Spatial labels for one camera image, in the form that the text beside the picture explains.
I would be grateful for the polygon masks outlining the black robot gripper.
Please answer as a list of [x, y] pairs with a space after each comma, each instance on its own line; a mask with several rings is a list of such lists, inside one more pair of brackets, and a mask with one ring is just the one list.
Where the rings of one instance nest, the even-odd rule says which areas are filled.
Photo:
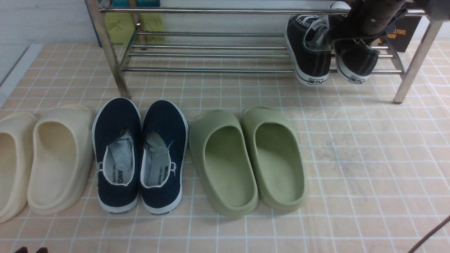
[[371, 43], [407, 14], [405, 0], [356, 0], [348, 13], [329, 16], [328, 41]]

